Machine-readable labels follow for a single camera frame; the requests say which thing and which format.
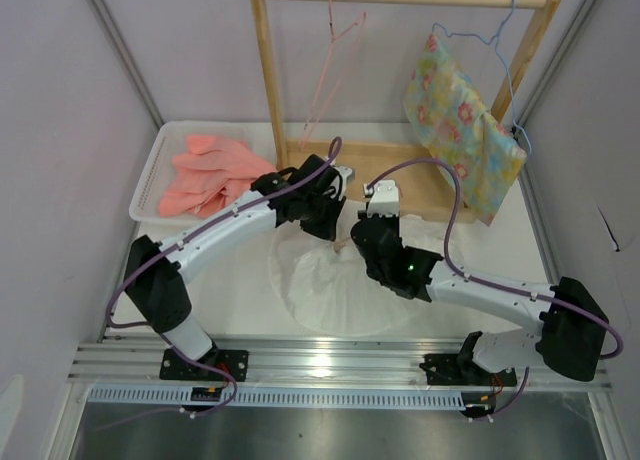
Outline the white skirt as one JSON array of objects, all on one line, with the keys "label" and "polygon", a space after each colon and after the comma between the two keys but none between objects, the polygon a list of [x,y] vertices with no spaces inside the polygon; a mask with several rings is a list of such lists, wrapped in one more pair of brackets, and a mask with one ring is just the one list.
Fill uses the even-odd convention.
[{"label": "white skirt", "polygon": [[[389,331],[417,317],[423,302],[408,300],[370,279],[350,231],[362,206],[349,201],[337,222],[337,239],[325,241],[297,224],[279,227],[271,241],[269,276],[274,292],[300,325],[332,336]],[[339,252],[335,241],[348,239]]]}]

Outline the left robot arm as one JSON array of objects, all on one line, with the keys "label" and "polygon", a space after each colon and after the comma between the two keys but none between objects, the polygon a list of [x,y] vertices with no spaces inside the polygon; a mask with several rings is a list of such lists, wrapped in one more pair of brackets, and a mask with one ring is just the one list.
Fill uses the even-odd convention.
[{"label": "left robot arm", "polygon": [[307,234],[333,241],[354,172],[311,155],[301,167],[256,179],[230,206],[162,241],[136,239],[124,292],[148,326],[183,354],[182,368],[197,380],[216,370],[215,344],[192,313],[188,284],[211,262],[245,241],[296,223]]}]

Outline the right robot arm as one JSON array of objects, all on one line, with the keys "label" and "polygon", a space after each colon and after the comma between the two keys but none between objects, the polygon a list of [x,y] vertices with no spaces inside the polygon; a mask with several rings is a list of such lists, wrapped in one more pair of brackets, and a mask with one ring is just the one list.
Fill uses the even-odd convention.
[{"label": "right robot arm", "polygon": [[518,285],[454,270],[441,254],[404,244],[396,217],[359,212],[350,236],[367,276],[397,296],[463,306],[515,324],[497,334],[468,334],[448,375],[453,383],[485,385],[494,374],[538,366],[575,381],[594,379],[608,319],[579,281]]}]

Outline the floral patterned skirt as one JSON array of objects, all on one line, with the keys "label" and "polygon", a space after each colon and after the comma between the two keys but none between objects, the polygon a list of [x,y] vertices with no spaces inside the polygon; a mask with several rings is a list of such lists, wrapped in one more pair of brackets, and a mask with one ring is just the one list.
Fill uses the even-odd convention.
[{"label": "floral patterned skirt", "polygon": [[455,171],[462,201],[489,226],[527,153],[491,114],[435,33],[411,74],[403,108],[419,143]]}]

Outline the pink clothes hanger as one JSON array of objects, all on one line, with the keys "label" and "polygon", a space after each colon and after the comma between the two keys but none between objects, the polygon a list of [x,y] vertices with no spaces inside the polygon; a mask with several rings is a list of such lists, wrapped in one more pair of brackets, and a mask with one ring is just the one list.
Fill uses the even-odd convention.
[{"label": "pink clothes hanger", "polygon": [[320,121],[332,105],[341,85],[355,62],[366,25],[367,13],[361,11],[349,25],[342,29],[336,27],[334,19],[334,0],[328,0],[329,46],[311,101],[308,116],[304,122],[300,138],[297,140],[299,150],[313,136]]}]

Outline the wooden clothes rack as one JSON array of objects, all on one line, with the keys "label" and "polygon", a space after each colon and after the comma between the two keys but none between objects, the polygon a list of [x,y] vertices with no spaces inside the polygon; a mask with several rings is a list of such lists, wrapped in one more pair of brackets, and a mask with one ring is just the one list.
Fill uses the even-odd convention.
[{"label": "wooden clothes rack", "polygon": [[[490,38],[509,12],[510,0],[334,0],[336,27],[349,25],[367,13],[355,62],[311,140],[297,147],[314,92],[303,98],[307,111],[298,128],[283,120],[279,86],[285,76],[277,64],[268,6],[292,4],[303,15],[292,28],[295,39],[317,46],[318,56],[306,58],[292,71],[297,80],[316,85],[329,46],[328,0],[250,0],[262,66],[270,121],[279,168],[299,166],[310,154],[323,155],[330,141],[342,139],[338,162],[353,168],[356,177],[347,194],[360,200],[363,186],[388,172],[400,188],[401,210],[428,221],[444,222],[454,204],[449,165],[433,158],[421,145],[403,108],[411,74],[426,46],[434,22],[449,32],[474,32]],[[511,68],[515,92],[528,69],[562,0],[517,0],[504,27],[500,50]],[[505,124],[512,116],[505,71],[493,47],[475,38],[446,38],[435,32],[470,77],[491,114]]]}]

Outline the pink garment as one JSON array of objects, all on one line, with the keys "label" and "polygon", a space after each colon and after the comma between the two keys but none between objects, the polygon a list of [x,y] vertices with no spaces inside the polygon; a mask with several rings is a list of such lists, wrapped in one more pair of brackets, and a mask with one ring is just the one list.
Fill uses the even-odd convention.
[{"label": "pink garment", "polygon": [[230,206],[259,177],[276,171],[235,138],[192,134],[186,137],[186,146],[171,160],[176,176],[159,201],[162,217],[207,218]]}]

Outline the white plastic basket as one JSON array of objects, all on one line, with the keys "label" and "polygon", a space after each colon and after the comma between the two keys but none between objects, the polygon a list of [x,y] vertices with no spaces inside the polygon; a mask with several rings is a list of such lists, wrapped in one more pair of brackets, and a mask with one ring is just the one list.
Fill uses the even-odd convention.
[{"label": "white plastic basket", "polygon": [[243,141],[251,151],[272,164],[276,161],[273,136],[264,122],[171,121],[164,124],[154,141],[129,205],[129,216],[136,222],[166,227],[191,227],[199,218],[189,213],[161,217],[159,202],[176,177],[172,165],[175,155],[187,151],[191,134],[225,135]]}]

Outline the aluminium frame rail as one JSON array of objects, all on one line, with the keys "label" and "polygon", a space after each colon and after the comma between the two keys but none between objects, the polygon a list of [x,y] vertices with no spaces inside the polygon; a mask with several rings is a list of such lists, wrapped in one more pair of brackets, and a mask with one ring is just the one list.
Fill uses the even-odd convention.
[{"label": "aluminium frame rail", "polygon": [[[237,335],[215,340],[223,349],[249,352],[245,386],[408,389],[426,384],[419,369],[427,353],[452,353],[459,339],[362,340],[258,338]],[[109,333],[81,343],[70,383],[156,384],[166,344],[151,333]]]}]

